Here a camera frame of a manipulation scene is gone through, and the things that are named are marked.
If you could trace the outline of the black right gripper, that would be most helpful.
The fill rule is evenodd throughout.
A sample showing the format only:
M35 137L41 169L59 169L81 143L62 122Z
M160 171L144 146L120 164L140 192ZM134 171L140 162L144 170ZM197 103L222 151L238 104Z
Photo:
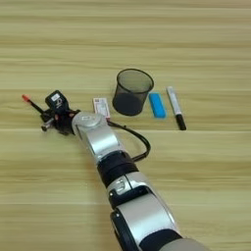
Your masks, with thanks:
M48 109L40 115L42 121L48 121L41 126L41 129L47 131L50 127L53 127L63 135L74 134L72 121L74 116L78 113L79 110L72 109L63 109L59 111Z

